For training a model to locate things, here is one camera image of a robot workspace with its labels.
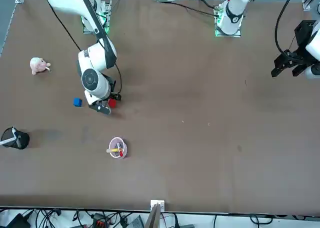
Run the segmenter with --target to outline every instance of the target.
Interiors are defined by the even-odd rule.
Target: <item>white bracket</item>
[[[150,201],[150,211],[152,210],[152,208],[154,207],[154,205],[159,204],[161,207],[161,212],[165,212],[165,201],[164,200],[159,200],[159,199],[152,199]]]
[[[310,5],[309,5],[309,4],[308,4],[308,5],[305,5],[305,2],[304,2],[304,1],[302,1],[302,7],[303,7],[303,11],[304,11],[304,12],[309,12],[309,11],[311,11]]]

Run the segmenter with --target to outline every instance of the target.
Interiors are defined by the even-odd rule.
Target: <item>yellow object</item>
[[[110,152],[119,152],[120,150],[118,148],[114,148],[114,149],[107,149],[106,152],[110,153]]]

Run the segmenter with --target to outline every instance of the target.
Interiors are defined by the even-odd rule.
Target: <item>floor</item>
[[[0,213],[0,226],[6,226],[8,223],[18,214],[23,214],[27,210],[6,210]],[[28,222],[31,224],[31,228],[36,227],[36,216],[38,211],[33,212],[28,219]],[[105,212],[105,215],[108,216],[112,212]],[[56,214],[52,216],[50,221],[56,228],[75,228],[79,226],[79,221],[73,220],[75,211],[62,211],[60,216]],[[122,212],[121,215],[125,216],[128,213]],[[148,213],[133,213],[127,218],[127,223],[131,223],[135,218],[141,216],[142,222],[145,224],[148,219]],[[173,214],[163,213],[163,219],[160,220],[160,228],[170,228],[175,225],[175,218]],[[38,227],[44,216],[40,213],[38,216]],[[215,215],[197,215],[197,214],[177,214],[178,222],[180,226],[185,225],[194,225],[195,228],[213,228]],[[85,213],[79,213],[79,219],[82,225],[90,226],[92,224],[92,219]],[[259,218],[260,223],[269,222],[269,218]],[[215,221],[216,228],[256,228],[257,225],[253,224],[248,217],[230,217],[230,216],[217,216]],[[306,221],[306,220],[292,220],[292,219],[274,219],[271,224],[264,225],[267,228],[316,228],[319,227],[318,221]]]

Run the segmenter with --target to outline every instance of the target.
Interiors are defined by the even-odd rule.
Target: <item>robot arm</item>
[[[308,79],[320,78],[319,30],[319,21],[303,20],[294,30],[298,48],[293,52],[287,49],[274,60],[271,76],[277,77],[283,70],[295,67],[294,77],[304,72]]]
[[[235,34],[243,19],[243,13],[249,0],[225,0],[222,3],[223,15],[217,26],[226,35]]]
[[[89,107],[109,114],[110,108],[102,109],[99,102],[108,101],[116,82],[101,71],[116,64],[117,52],[92,6],[94,0],[48,0],[48,2],[57,10],[83,16],[92,26],[98,42],[79,52],[77,70],[85,88],[84,94]]]

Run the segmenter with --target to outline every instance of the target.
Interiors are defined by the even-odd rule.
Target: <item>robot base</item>
[[[223,4],[219,4],[219,6],[214,9],[214,14],[219,16],[219,17],[214,17],[214,36],[216,36],[216,37],[241,37],[240,28],[241,28],[241,23],[242,23],[242,20],[243,20],[244,16],[241,17],[241,20],[239,22],[239,28],[238,28],[238,31],[236,33],[234,33],[234,34],[225,34],[218,27],[218,23],[220,22],[221,17],[224,14]]]

